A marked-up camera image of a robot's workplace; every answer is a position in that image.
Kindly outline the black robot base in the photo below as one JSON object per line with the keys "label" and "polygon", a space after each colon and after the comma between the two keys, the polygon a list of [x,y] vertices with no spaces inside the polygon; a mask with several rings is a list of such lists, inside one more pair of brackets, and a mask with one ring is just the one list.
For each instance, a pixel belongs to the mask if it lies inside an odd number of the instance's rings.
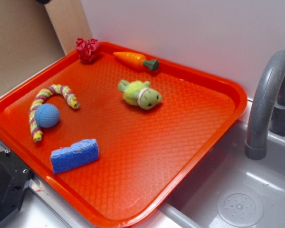
{"label": "black robot base", "polygon": [[0,227],[21,210],[31,169],[12,150],[0,152]]}

